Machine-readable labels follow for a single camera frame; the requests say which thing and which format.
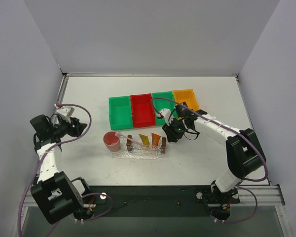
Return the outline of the white toothbrush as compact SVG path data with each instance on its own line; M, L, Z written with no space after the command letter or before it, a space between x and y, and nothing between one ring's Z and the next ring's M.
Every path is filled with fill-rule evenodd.
M122 134L121 132L119 132L119 131L115 132L115 136L118 137L118 138L120 138L120 137L126 138L127 140L131 141L132 143L134 143L134 144L136 144L136 145L139 145L139 146L141 146L141 147L144 147L144 145L143 145L142 143L140 143L140 142L134 140L133 138L130 138L130 137L128 137L128 136L123 135L123 134Z

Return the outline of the orange toothpaste tube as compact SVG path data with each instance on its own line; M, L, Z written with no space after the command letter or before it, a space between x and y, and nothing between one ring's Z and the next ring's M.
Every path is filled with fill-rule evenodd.
M153 149L156 149L159 145L161 136L155 133L151 134L151 146Z

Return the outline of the yellow toothpaste tube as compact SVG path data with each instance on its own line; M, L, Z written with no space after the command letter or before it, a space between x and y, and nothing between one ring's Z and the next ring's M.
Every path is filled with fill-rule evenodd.
M150 142L149 142L149 138L146 135L140 134L140 139L142 141L142 144L145 148L149 148L150 147Z

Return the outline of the pink plastic cup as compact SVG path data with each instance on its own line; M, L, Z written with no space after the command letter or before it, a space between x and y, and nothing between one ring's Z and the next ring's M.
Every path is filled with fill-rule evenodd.
M117 152L120 149L120 139L115 134L116 132L110 131L103 136L103 142L111 152Z

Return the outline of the clear textured glass tray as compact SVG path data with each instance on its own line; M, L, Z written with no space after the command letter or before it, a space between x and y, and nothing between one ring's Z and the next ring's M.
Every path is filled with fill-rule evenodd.
M109 155L113 158L120 159L158 159L162 155L161 154L161 140L156 149L153 149L150 145L149 148L141 147L133 143L133 150L131 152L127 151L126 148L126 138L120 139L120 149L117 152L108 151Z

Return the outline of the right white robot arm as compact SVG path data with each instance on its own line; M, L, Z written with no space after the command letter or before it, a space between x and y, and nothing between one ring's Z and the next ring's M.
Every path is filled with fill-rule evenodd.
M216 120L204 110L193 111L186 103L173 109L161 109L158 119L165 121L162 129L170 143L178 142L186 134L198 137L205 134L226 148L227 170L211 183L213 196L233 195L237 185L248 179L248 175L266 167L266 158L256 133L233 128Z

